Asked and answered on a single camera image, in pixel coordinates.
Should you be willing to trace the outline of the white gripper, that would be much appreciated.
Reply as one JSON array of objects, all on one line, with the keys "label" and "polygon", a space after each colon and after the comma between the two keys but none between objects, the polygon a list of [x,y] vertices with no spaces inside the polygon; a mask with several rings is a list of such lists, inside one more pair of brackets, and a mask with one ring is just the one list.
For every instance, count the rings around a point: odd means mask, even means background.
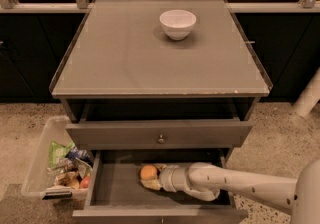
[{"label": "white gripper", "polygon": [[156,163],[154,166],[161,171],[159,180],[142,180],[142,185],[147,189],[159,191],[163,188],[167,192],[183,191],[186,187],[186,168],[179,165],[166,165]]}]

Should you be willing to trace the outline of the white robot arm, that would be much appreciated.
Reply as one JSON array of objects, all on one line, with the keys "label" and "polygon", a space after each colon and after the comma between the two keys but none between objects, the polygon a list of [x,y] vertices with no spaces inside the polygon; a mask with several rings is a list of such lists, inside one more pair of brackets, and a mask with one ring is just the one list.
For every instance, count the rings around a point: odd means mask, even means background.
[{"label": "white robot arm", "polygon": [[184,167],[147,164],[139,176],[148,189],[184,192],[203,201],[213,201],[225,190],[289,212],[290,224],[320,223],[319,160],[308,164],[296,179],[230,170],[203,162]]}]

